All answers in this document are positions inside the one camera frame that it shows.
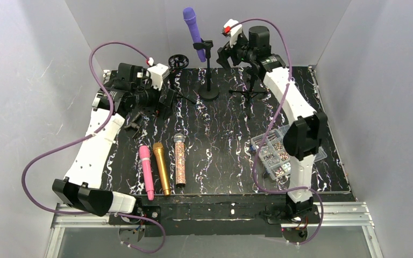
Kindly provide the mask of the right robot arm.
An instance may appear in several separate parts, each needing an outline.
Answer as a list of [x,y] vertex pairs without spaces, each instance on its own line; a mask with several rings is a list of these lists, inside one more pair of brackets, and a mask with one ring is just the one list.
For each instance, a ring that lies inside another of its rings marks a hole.
[[327,116],[305,100],[291,79],[291,68],[272,53],[267,27],[253,26],[245,36],[240,22],[230,19],[223,26],[222,34],[229,37],[229,42],[218,50],[217,63],[224,68],[241,62],[250,64],[251,74],[273,93],[282,105],[279,111],[288,119],[289,128],[282,143],[290,162],[290,185],[283,213],[300,217],[314,206],[311,173],[327,136]]

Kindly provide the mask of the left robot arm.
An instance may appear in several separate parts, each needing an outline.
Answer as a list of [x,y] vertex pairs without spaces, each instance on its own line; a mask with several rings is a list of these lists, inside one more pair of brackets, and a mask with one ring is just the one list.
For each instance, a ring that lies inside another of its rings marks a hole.
[[87,134],[63,179],[56,179],[52,189],[69,207],[97,216],[131,213],[136,198],[101,189],[102,172],[115,138],[134,108],[156,107],[169,67],[155,64],[144,68],[120,63],[110,74],[92,103]]

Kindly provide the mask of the pink microphone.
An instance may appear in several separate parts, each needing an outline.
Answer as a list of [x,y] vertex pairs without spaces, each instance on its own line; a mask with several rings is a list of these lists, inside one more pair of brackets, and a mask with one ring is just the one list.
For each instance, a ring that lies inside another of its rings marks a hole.
[[152,168],[151,168],[151,155],[148,146],[142,145],[139,147],[139,157],[141,161],[145,191],[148,200],[154,200],[154,183],[152,177]]

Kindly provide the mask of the tripod stand with clip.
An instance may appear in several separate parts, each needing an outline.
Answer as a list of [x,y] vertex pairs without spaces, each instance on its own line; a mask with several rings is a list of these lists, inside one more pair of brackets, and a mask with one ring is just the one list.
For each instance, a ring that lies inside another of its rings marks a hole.
[[257,80],[259,77],[258,77],[258,74],[256,74],[256,73],[253,71],[253,68],[252,68],[252,67],[247,67],[246,70],[245,70],[245,72],[246,72],[246,74],[247,74],[246,82],[249,83],[249,89],[247,89],[247,90],[242,90],[242,91],[229,89],[229,93],[230,93],[230,94],[241,94],[242,96],[245,97],[246,118],[247,118],[247,119],[250,119],[250,118],[251,118],[251,106],[250,106],[251,100],[252,100],[254,97],[258,96],[258,95],[263,95],[263,96],[267,95],[267,94],[268,94],[268,91],[265,90],[265,89],[257,89],[257,90],[256,90],[256,89],[254,88],[254,85],[255,85],[255,83],[256,83],[256,80]]

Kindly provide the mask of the purple microphone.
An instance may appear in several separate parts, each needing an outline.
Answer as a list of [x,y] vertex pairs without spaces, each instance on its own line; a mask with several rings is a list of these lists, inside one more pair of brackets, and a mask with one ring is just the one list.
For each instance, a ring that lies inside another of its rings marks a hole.
[[[183,20],[187,24],[189,33],[193,40],[193,45],[202,43],[202,39],[201,39],[200,32],[199,32],[198,25],[197,25],[196,13],[192,7],[187,7],[183,9]],[[205,62],[207,59],[205,56],[204,49],[200,48],[200,49],[195,49],[195,50],[197,52],[197,56],[199,60],[201,62]]]

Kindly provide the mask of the tripod shock mount stand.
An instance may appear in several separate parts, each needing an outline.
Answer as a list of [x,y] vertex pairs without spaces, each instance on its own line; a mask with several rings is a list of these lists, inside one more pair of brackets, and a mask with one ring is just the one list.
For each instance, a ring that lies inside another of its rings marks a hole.
[[177,99],[186,99],[192,104],[196,104],[195,101],[183,95],[181,92],[181,87],[179,86],[179,79],[184,68],[187,68],[189,64],[189,59],[183,54],[175,54],[169,57],[168,66],[169,66],[169,93],[170,96],[170,105],[172,106],[175,100]]

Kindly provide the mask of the glitter rhinestone microphone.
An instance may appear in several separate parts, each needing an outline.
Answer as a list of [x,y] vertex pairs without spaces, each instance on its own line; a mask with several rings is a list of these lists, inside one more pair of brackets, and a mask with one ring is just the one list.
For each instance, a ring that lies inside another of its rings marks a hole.
[[182,133],[174,135],[175,150],[175,185],[177,188],[186,186],[185,136]]

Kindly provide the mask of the gold microphone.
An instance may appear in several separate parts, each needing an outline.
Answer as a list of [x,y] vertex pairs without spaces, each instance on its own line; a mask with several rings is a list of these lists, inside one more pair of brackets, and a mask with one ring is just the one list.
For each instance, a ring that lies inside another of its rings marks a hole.
[[169,183],[168,169],[166,166],[164,147],[161,142],[156,142],[152,149],[158,166],[162,192],[165,196],[169,196],[171,194],[171,187]]

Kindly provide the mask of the round base clip stand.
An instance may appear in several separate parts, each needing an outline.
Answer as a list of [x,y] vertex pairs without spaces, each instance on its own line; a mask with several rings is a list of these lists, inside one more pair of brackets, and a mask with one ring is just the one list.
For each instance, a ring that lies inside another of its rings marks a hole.
[[195,50],[205,50],[205,58],[206,58],[206,73],[205,73],[205,86],[199,88],[198,95],[199,98],[205,101],[214,101],[219,96],[219,88],[213,87],[211,85],[211,67],[210,67],[210,59],[211,59],[211,48],[213,47],[212,40],[203,40],[201,42],[193,43],[193,47]]

